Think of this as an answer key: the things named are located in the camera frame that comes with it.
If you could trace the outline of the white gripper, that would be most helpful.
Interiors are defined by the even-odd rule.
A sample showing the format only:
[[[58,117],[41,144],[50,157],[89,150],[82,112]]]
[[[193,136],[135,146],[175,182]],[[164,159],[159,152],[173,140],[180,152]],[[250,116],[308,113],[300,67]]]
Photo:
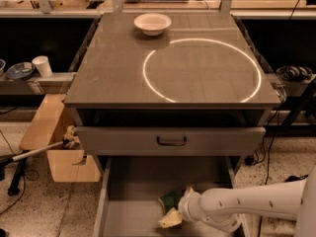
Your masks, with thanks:
[[[188,186],[181,197],[177,211],[174,207],[171,208],[166,215],[159,221],[159,225],[166,229],[177,226],[186,221],[203,221],[205,213],[200,207],[200,194],[195,192],[194,188]]]

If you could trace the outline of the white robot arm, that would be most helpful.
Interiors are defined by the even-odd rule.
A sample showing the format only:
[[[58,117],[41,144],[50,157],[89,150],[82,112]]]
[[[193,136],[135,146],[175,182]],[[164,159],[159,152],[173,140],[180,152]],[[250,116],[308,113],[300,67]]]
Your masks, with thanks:
[[[243,189],[187,188],[177,207],[160,220],[163,228],[183,221],[201,222],[224,232],[241,225],[242,214],[294,220],[294,237],[316,236],[316,167],[304,180]]]

